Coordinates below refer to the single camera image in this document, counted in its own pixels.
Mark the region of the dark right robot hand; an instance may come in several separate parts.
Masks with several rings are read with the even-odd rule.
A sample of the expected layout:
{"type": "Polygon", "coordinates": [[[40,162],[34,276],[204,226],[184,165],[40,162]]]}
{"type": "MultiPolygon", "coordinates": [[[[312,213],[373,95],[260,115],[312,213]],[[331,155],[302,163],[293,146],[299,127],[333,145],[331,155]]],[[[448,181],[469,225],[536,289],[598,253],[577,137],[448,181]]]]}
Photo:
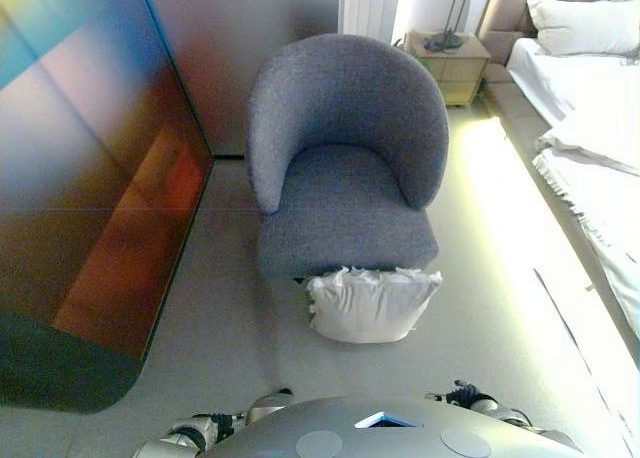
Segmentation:
{"type": "Polygon", "coordinates": [[[449,393],[426,393],[424,398],[469,409],[472,404],[481,399],[481,396],[481,391],[475,385],[465,380],[456,379],[454,388],[449,393]]]}

